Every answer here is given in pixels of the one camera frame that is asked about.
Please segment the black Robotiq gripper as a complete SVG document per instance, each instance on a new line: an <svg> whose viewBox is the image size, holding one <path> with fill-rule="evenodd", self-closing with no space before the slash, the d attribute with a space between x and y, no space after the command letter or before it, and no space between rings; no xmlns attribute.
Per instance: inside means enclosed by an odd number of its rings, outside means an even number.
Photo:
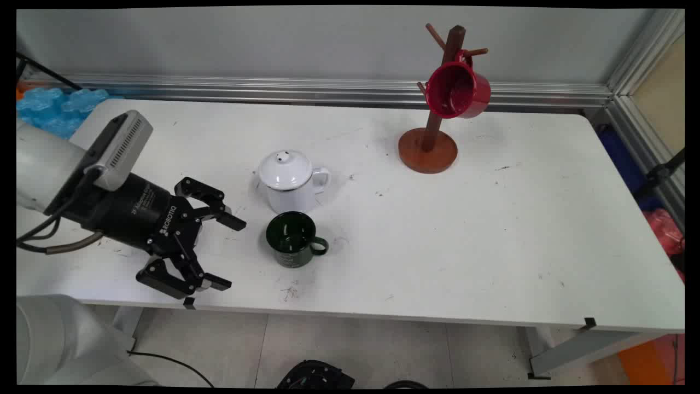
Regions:
<svg viewBox="0 0 700 394"><path fill-rule="evenodd" d="M133 174L114 192L93 187L81 201L81 227L147 252L149 260L136 280L172 298L230 289L230 280L205 272L195 246L204 221L215 220L235 231L245 229L247 222L231 213L224 192L215 187L184 177L174 192ZM189 199L205 207L193 208Z"/></svg>

